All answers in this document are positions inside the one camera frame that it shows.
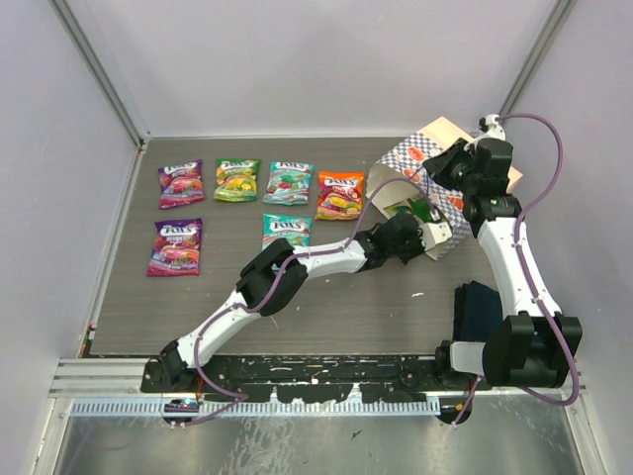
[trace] black cloth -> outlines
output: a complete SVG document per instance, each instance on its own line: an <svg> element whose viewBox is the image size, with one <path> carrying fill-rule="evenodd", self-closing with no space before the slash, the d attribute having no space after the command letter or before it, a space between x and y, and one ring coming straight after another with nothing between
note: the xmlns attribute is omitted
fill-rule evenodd
<svg viewBox="0 0 633 475"><path fill-rule="evenodd" d="M455 289L454 340L488 341L502 320L501 298L496 290L476 281Z"/></svg>

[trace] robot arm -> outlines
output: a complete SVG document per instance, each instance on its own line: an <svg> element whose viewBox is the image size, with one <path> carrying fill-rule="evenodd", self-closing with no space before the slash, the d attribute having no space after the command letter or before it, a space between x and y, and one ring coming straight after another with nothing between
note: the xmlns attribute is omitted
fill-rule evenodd
<svg viewBox="0 0 633 475"><path fill-rule="evenodd" d="M444 229L446 226L425 225L424 228L429 235L438 238L442 230L448 231ZM329 274L376 269L390 257L397 257L406 264L424 253L421 234L419 223L412 215L398 214L353 238L330 244L293 247L285 239L273 241L242 269L235 289L210 317L162 349L159 356L162 372L173 387L181 386L179 382L186 385L187 370L196 367L196 340L198 360L204 365L250 322L284 309L305 281ZM282 272L277 269L291 255L296 258L275 283L278 272ZM270 298L265 299L269 292L272 292Z"/></svg>
<svg viewBox="0 0 633 475"><path fill-rule="evenodd" d="M520 223L520 240L515 242L521 207L506 191L512 145L504 140L497 117L480 121L484 133L473 142L457 141L424 162L437 184L462 192L464 217L491 263L504 315L485 343L444 341L437 348L436 362L440 372L477 374L492 386L560 387L569 365L539 304L554 316L572 354L576 354L583 329L577 318L563 316L547 291L527 241L525 223ZM537 298L532 288L537 289Z"/></svg>

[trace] open box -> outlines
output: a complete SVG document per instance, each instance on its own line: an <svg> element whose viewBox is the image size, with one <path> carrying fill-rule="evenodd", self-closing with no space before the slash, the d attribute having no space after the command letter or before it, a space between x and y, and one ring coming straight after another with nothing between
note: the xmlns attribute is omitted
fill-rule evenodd
<svg viewBox="0 0 633 475"><path fill-rule="evenodd" d="M385 153L370 168L367 179L367 196L370 196L387 179L400 175L412 177L425 159L438 155L459 138L469 142L473 139L445 117L440 117L423 127ZM523 175L516 168L511 167L507 176L509 178L507 186L509 193ZM447 190L435 184L423 168L414 179L425 188L431 203L441 213L441 220L447 222L451 227L452 237L426 252L429 257L439 259L471 232L470 224L462 215L464 208L462 194L459 191ZM423 216L429 213L424 198L419 191L405 182L394 182L385 186L374 197L373 204L387 218L398 213L402 207L413 209L419 207L420 212L416 214L419 217L422 214L422 219L425 222L430 221L430 218Z"/></svg>

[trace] wooden tabletop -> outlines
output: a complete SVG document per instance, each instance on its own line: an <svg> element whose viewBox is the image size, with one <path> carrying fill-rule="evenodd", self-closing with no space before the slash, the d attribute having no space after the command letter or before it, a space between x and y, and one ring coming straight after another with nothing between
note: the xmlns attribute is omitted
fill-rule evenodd
<svg viewBox="0 0 633 475"><path fill-rule="evenodd" d="M317 180L307 206L261 202L271 161L313 163L321 170L364 170L400 138L153 140L142 160L121 236L93 354L155 354L207 318L223 303L239 270L259 252L264 213L313 217ZM260 199L250 203L213 200L219 157L261 158ZM159 210L157 169L203 159L208 199ZM201 275L146 277L156 221L202 218ZM361 229L384 218L376 209ZM316 221L312 244L349 236L354 223ZM220 351L252 353L432 353L452 333L453 292L464 282L495 286L483 251L468 238L441 260L421 256L409 265L391 260L360 274L332 275L306 283L291 304L251 324Z"/></svg>

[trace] fass candy package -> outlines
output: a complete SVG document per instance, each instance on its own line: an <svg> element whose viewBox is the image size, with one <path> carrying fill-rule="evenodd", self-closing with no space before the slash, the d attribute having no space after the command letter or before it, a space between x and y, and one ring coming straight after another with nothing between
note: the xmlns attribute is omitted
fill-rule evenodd
<svg viewBox="0 0 633 475"><path fill-rule="evenodd" d="M264 195L269 205L307 205L313 165L276 161L270 164L270 178Z"/></svg>
<svg viewBox="0 0 633 475"><path fill-rule="evenodd" d="M220 201L254 201L257 199L257 170L260 160L219 158L216 192Z"/></svg>
<svg viewBox="0 0 633 475"><path fill-rule="evenodd" d="M189 205L205 199L202 186L202 160L158 169L161 210Z"/></svg>
<svg viewBox="0 0 633 475"><path fill-rule="evenodd" d="M147 275L200 275L202 220L160 221L154 225L156 238Z"/></svg>
<svg viewBox="0 0 633 475"><path fill-rule="evenodd" d="M264 238L261 248L265 249L273 240L285 238L291 245L309 245L312 218L296 216L264 215Z"/></svg>
<svg viewBox="0 0 633 475"><path fill-rule="evenodd" d="M355 220L363 208L362 171L318 174L318 220Z"/></svg>

